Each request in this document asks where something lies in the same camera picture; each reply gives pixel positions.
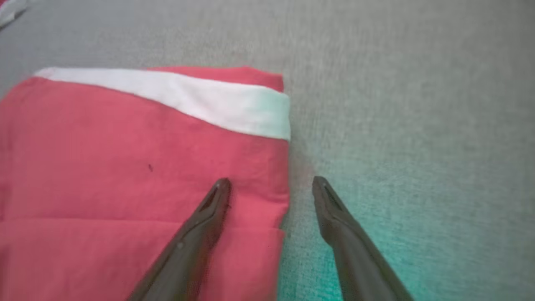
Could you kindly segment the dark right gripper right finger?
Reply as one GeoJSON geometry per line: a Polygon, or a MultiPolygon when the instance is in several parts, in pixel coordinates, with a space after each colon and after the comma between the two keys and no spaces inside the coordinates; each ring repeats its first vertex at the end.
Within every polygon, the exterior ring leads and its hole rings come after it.
{"type": "Polygon", "coordinates": [[[328,180],[315,176],[312,191],[320,233],[332,248],[343,299],[411,301],[411,294],[328,180]]]}

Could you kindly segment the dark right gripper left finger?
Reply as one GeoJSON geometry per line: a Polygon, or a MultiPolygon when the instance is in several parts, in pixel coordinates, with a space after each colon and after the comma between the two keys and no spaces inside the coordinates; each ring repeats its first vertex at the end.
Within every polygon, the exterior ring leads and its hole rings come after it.
{"type": "Polygon", "coordinates": [[[224,229],[231,182],[218,179],[132,291],[130,301],[195,301],[224,229]]]}

